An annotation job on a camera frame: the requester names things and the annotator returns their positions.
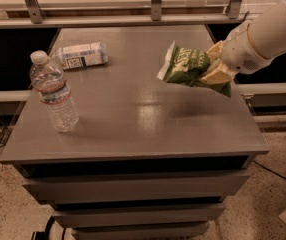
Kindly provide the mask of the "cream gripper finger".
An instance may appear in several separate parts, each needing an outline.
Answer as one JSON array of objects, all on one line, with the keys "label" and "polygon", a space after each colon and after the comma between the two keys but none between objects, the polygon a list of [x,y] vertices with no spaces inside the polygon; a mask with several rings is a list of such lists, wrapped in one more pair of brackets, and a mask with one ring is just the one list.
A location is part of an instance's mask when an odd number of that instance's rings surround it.
[{"label": "cream gripper finger", "polygon": [[219,41],[211,46],[207,51],[207,55],[211,60],[216,60],[221,57],[223,48],[223,41]]},{"label": "cream gripper finger", "polygon": [[223,84],[232,81],[236,74],[236,70],[223,63],[221,59],[216,59],[200,77],[200,81],[209,85]]}]

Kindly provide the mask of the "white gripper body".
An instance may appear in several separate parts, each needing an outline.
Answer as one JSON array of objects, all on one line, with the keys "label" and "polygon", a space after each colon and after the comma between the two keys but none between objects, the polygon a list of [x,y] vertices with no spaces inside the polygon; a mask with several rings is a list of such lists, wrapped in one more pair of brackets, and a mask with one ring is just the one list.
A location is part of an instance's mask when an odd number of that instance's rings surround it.
[{"label": "white gripper body", "polygon": [[243,22],[223,41],[221,60],[235,73],[253,74],[272,62],[253,48],[248,33],[249,26],[249,21]]}]

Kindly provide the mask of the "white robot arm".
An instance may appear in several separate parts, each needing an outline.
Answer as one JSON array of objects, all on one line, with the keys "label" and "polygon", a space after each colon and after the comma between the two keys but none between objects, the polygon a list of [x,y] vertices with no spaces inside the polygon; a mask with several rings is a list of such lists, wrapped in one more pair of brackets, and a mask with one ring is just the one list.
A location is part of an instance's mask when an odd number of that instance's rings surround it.
[{"label": "white robot arm", "polygon": [[213,62],[199,80],[209,85],[227,83],[239,73],[253,74],[269,66],[286,53],[286,0],[241,23],[207,53]]}]

